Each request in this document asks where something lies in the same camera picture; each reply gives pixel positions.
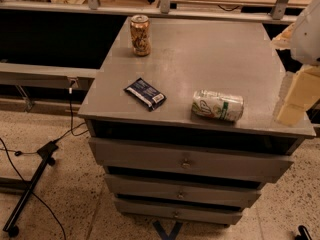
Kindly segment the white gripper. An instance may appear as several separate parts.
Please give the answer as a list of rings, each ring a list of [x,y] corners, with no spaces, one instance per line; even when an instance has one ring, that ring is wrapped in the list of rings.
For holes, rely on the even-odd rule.
[[[320,0],[312,0],[294,24],[291,57],[302,64],[320,65]],[[320,67],[301,67],[287,72],[275,108],[277,122],[294,126],[320,99]]]

